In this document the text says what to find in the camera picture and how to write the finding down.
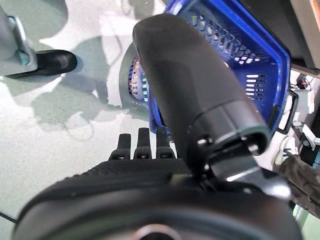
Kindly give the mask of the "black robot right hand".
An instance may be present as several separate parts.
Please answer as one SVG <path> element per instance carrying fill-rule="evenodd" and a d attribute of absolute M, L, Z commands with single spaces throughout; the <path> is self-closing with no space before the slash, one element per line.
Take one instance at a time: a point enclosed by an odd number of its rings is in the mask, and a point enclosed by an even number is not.
<path fill-rule="evenodd" d="M 167 130 L 146 128 L 109 159 L 21 211 L 14 240 L 300 240 L 290 188 L 255 161 L 270 130 L 231 70 L 185 20 L 137 23 L 133 41 Z"/>

